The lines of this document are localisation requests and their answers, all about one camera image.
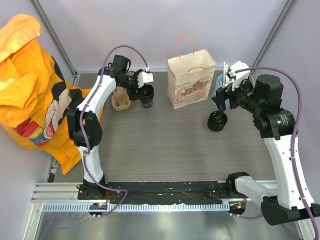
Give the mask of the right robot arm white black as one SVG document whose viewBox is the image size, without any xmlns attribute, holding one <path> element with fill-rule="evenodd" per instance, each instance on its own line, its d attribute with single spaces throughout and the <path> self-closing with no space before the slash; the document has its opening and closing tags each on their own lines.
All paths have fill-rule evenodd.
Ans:
<svg viewBox="0 0 320 240">
<path fill-rule="evenodd" d="M 260 133 L 271 157 L 277 190 L 253 180 L 246 172 L 229 174 L 226 193 L 233 198 L 244 195 L 256 203 L 271 226 L 317 218 L 320 206 L 313 200 L 304 179 L 294 126 L 294 115 L 281 107 L 283 84 L 279 77 L 262 74 L 255 85 L 248 79 L 236 88 L 233 83 L 216 90 L 212 100 L 217 105 L 217 129 L 227 123 L 226 101 L 229 107 L 242 107 L 252 114 L 254 126 Z"/>
</svg>

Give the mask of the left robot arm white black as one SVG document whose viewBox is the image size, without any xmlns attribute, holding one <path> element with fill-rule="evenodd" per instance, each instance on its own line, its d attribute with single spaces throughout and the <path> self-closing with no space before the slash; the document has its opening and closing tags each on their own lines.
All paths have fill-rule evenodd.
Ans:
<svg viewBox="0 0 320 240">
<path fill-rule="evenodd" d="M 77 107 L 67 111 L 68 135 L 81 155 L 84 169 L 83 182 L 77 186 L 79 200 L 100 200 L 107 193 L 99 156 L 103 136 L 99 114 L 106 100 L 117 87 L 126 89 L 129 99 L 141 100 L 153 81 L 148 66 L 134 72 L 130 72 L 130 67 L 131 60 L 115 55 L 112 62 L 104 63 L 98 71 L 96 82 L 87 97 Z"/>
</svg>

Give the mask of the black coffee cup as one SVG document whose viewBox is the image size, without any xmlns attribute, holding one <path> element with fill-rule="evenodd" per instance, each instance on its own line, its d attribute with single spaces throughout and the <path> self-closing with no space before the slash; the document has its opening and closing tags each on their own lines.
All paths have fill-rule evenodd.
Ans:
<svg viewBox="0 0 320 240">
<path fill-rule="evenodd" d="M 141 88 L 140 102 L 144 108 L 150 108 L 153 105 L 154 88 L 150 84 L 146 84 Z"/>
</svg>

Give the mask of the paper bag with orange handles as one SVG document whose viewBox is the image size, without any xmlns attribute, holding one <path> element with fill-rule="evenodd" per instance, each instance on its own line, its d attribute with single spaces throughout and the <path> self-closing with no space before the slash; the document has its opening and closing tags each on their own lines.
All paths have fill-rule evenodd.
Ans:
<svg viewBox="0 0 320 240">
<path fill-rule="evenodd" d="M 192 43 L 192 52 L 181 54 L 178 41 L 188 35 L 180 35 L 175 40 L 177 56 L 167 60 L 167 95 L 174 109 L 178 109 L 208 98 L 216 61 L 206 49 L 196 50 Z"/>
</svg>

